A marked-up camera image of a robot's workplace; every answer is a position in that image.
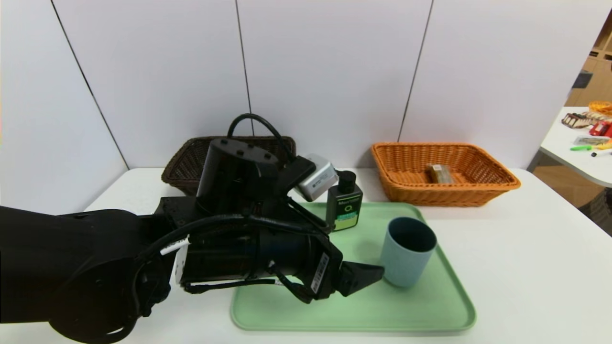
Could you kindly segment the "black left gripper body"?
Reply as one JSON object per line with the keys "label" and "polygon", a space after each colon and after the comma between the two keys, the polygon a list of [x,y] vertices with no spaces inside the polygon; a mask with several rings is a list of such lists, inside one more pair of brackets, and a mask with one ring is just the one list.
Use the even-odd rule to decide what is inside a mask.
{"label": "black left gripper body", "polygon": [[260,270],[278,281],[300,301],[327,299],[342,254],[326,235],[264,229],[259,235]]}

